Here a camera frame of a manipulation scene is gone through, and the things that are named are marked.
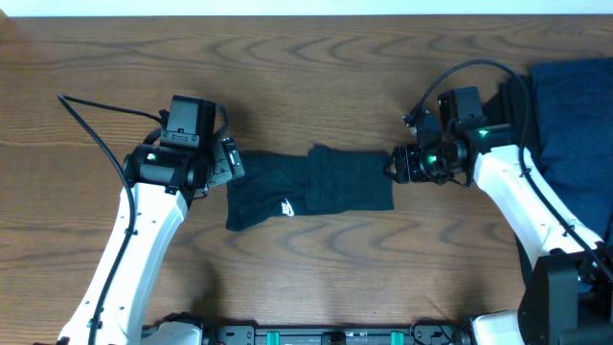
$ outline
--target white logo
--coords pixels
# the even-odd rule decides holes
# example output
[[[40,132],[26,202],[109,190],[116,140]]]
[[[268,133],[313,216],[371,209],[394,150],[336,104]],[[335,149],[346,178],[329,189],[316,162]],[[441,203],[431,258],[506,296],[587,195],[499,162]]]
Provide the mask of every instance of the white logo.
[[[291,208],[291,205],[289,204],[289,201],[287,201],[287,198],[285,199],[285,201],[281,202],[281,209],[284,215],[288,217],[294,217],[294,209]]]

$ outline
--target wood grain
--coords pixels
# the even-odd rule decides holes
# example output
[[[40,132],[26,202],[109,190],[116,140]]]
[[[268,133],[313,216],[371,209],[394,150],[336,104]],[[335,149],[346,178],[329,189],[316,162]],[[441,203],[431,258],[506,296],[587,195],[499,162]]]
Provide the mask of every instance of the wood grain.
[[[154,112],[174,94],[225,104],[243,150],[387,150],[452,65],[613,53],[606,16],[17,18],[0,41],[0,343],[51,342],[93,276],[118,205],[113,168],[56,99]],[[474,67],[441,90],[503,75]],[[154,128],[78,106],[122,158]],[[394,186],[394,212],[224,229],[225,188],[173,239],[147,322],[195,311],[273,324],[405,324],[517,307],[512,231],[454,185]]]

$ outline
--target black cable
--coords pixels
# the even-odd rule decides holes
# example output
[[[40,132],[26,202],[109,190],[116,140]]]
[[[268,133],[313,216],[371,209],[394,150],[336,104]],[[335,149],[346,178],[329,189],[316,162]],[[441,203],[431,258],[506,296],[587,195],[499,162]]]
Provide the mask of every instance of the black cable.
[[[125,249],[127,248],[127,244],[129,243],[130,238],[132,237],[132,233],[134,232],[134,223],[136,220],[136,207],[134,205],[134,195],[132,194],[130,185],[127,182],[127,178],[125,177],[124,170],[122,169],[122,166],[117,161],[117,158],[115,158],[115,155],[113,155],[113,152],[111,152],[111,150],[106,146],[104,141],[98,136],[98,134],[96,134],[94,129],[92,129],[87,123],[85,123],[85,121],[81,118],[81,116],[79,116],[77,111],[75,111],[75,109],[73,109],[73,107],[68,104],[67,100],[71,100],[71,101],[74,100],[72,97],[67,97],[67,96],[63,96],[59,94],[57,95],[57,98],[59,99],[61,104],[64,105],[66,110],[68,110],[70,115],[72,115],[73,118],[75,118],[75,120],[79,123],[79,125],[81,125],[83,129],[85,129],[85,131],[89,135],[91,135],[92,139],[94,139],[96,144],[100,146],[104,154],[106,154],[108,159],[113,164],[113,167],[117,171],[117,174],[122,179],[122,183],[124,183],[125,192],[127,193],[127,203],[129,204],[129,208],[130,208],[130,216],[129,216],[129,221],[127,224],[127,229],[125,229],[124,241],[122,242],[122,246],[117,252],[117,257],[115,258],[115,262],[113,262],[113,265],[111,266],[111,269],[108,272],[108,276],[106,277],[106,281],[104,282],[104,285],[102,286],[100,298],[98,299],[98,303],[96,304],[96,308],[94,309],[94,316],[92,317],[91,322],[90,322],[88,344],[95,345],[96,344],[96,332],[98,331],[98,325],[100,323],[100,315],[102,313],[102,306],[104,305],[106,294],[108,293],[108,290],[111,287],[111,283],[113,282],[115,273],[117,273],[117,268],[119,267],[119,263],[122,260],[122,257],[125,253]]]
[[[524,81],[522,81],[521,78],[519,78],[519,76],[513,70],[511,70],[508,66],[500,62],[496,62],[496,61],[489,60],[489,59],[475,59],[475,60],[461,63],[451,68],[447,72],[443,73],[440,77],[438,77],[430,85],[426,93],[421,98],[420,102],[415,106],[414,110],[420,109],[421,107],[423,107],[423,104],[427,100],[428,96],[430,96],[430,93],[434,90],[435,87],[437,87],[437,85],[443,79],[447,78],[450,74],[458,70],[461,70],[465,67],[476,65],[476,64],[490,65],[490,66],[500,68],[501,70],[507,72],[511,76],[512,79],[517,81],[517,83],[519,83],[519,86],[522,89],[522,95],[524,98],[524,107],[526,108],[525,110],[526,120],[524,121],[524,128],[522,129],[521,139],[519,142],[519,152],[518,152],[518,155],[519,155],[518,161],[519,161],[519,166],[521,167],[521,170],[522,170],[522,174],[526,177],[528,184],[534,190],[534,193],[536,194],[536,196],[538,196],[538,198],[543,203],[543,205],[545,205],[547,210],[549,210],[549,212],[560,223],[560,225],[562,225],[562,228],[564,228],[564,231],[568,233],[573,238],[573,240],[575,240],[575,242],[577,242],[581,246],[581,248],[583,248],[583,250],[585,250],[587,255],[589,255],[590,258],[592,258],[592,260],[594,260],[596,265],[598,265],[598,267],[601,269],[606,279],[608,279],[609,282],[613,283],[613,274],[611,273],[611,270],[606,266],[606,264],[602,262],[602,260],[598,257],[598,255],[596,255],[594,250],[592,250],[592,248],[590,248],[590,246],[579,235],[577,235],[577,233],[575,232],[575,227],[566,222],[566,219],[564,219],[564,217],[556,210],[556,207],[554,207],[554,205],[552,205],[551,202],[549,202],[547,197],[540,191],[538,186],[536,186],[536,183],[534,183],[533,178],[530,176],[530,169],[526,167],[526,162],[524,160],[524,149],[526,148],[526,134],[528,132],[528,124],[530,123],[530,118],[532,115],[531,97],[530,97],[530,92],[528,91],[528,87],[526,87],[526,84],[524,83]]]
[[[157,121],[160,125],[164,125],[163,122],[162,122],[162,119],[160,119],[159,117],[157,117],[155,115],[151,115],[149,113],[146,113],[145,111],[125,109],[125,108],[120,108],[118,106],[112,106],[112,105],[105,105],[105,104],[90,102],[90,101],[81,100],[81,99],[78,99],[78,98],[74,98],[74,97],[70,97],[70,96],[65,96],[65,95],[61,95],[61,96],[64,98],[64,101],[70,101],[70,102],[75,102],[75,103],[79,103],[79,104],[95,106],[95,107],[98,107],[98,108],[102,108],[102,109],[106,109],[106,110],[111,110],[111,111],[117,111],[117,112],[123,112],[123,113],[127,113],[127,114],[145,116],[146,118],[150,118],[151,120]]]

